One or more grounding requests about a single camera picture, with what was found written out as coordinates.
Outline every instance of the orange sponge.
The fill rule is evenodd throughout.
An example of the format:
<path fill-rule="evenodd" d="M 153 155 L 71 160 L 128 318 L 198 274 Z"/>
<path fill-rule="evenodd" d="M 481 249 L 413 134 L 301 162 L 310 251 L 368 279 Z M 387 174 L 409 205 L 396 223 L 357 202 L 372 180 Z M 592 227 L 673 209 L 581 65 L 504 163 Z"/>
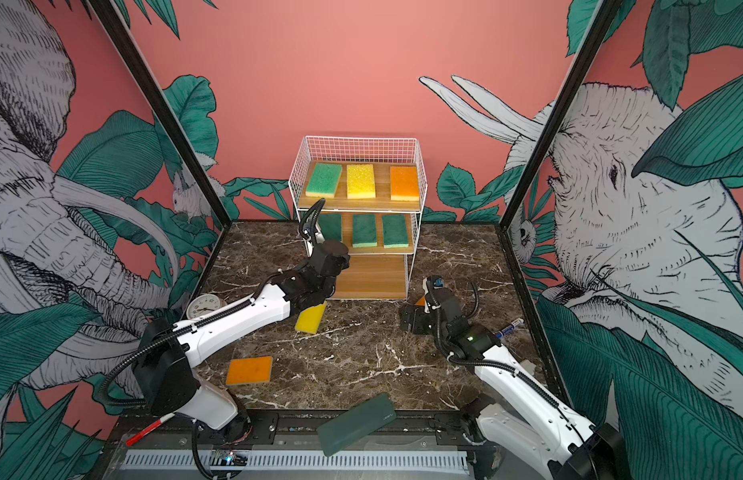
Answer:
<path fill-rule="evenodd" d="M 273 357 L 260 356 L 253 359 L 235 359 L 230 362 L 226 385 L 261 383 L 270 381 Z"/>
<path fill-rule="evenodd" d="M 419 201 L 416 167 L 390 167 L 390 200 Z"/>

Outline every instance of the yellow sponge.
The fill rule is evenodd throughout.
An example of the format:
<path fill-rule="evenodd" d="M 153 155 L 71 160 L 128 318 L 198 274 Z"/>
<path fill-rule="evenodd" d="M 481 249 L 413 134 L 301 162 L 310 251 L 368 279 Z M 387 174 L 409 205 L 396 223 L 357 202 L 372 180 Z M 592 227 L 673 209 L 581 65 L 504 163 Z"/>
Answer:
<path fill-rule="evenodd" d="M 294 330 L 305 333 L 318 332 L 324 310 L 326 310 L 326 302 L 303 310 L 300 312 L 300 318 L 297 319 L 296 325 L 294 325 Z"/>
<path fill-rule="evenodd" d="M 374 198 L 374 165 L 348 165 L 348 198 Z"/>

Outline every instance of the sponge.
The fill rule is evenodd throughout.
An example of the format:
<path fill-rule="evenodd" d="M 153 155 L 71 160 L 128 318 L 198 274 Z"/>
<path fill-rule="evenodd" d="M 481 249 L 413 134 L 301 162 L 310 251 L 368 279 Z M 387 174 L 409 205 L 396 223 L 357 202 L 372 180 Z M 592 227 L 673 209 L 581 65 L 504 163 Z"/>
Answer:
<path fill-rule="evenodd" d="M 342 242 L 342 214 L 321 214 L 319 226 L 324 240 Z"/>
<path fill-rule="evenodd" d="M 340 164 L 316 164 L 305 189 L 305 196 L 334 198 L 340 175 L 342 175 Z"/>
<path fill-rule="evenodd" d="M 353 246 L 377 246 L 377 217 L 374 214 L 353 215 Z"/>
<path fill-rule="evenodd" d="M 300 312 L 300 317 L 294 325 L 294 330 L 305 333 L 316 333 L 319 331 L 323 312 L 326 310 L 326 302 L 321 305 L 311 306 Z"/>
<path fill-rule="evenodd" d="M 236 359 L 230 362 L 226 385 L 242 383 L 261 383 L 270 381 L 273 357 L 261 356 L 254 359 Z"/>
<path fill-rule="evenodd" d="M 348 165 L 348 198 L 374 198 L 374 165 Z"/>
<path fill-rule="evenodd" d="M 390 200 L 419 201 L 416 167 L 390 167 Z"/>
<path fill-rule="evenodd" d="M 409 246 L 404 214 L 382 216 L 382 239 L 385 248 Z"/>

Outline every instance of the elephant eye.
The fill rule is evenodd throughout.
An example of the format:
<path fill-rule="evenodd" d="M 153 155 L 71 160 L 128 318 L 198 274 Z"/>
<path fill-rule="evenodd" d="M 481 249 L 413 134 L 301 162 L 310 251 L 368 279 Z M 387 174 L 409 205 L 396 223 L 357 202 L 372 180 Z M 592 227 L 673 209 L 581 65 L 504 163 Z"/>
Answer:
<path fill-rule="evenodd" d="M 612 185 L 616 188 L 616 165 L 612 165 L 609 170 L 609 178 L 612 180 Z"/>

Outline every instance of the ventilation grille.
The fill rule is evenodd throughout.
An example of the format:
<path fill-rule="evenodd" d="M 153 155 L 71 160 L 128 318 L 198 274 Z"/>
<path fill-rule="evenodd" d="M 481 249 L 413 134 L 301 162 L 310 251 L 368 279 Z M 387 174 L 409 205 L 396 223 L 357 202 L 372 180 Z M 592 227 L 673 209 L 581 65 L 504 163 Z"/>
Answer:
<path fill-rule="evenodd" d="M 245 467 L 229 470 L 396 470 L 464 473 L 466 452 L 339 452 L 331 457 L 311 450 L 238 450 Z M 210 452 L 199 452 L 208 465 Z M 186 470 L 195 468 L 189 450 L 129 450 L 121 470 Z"/>

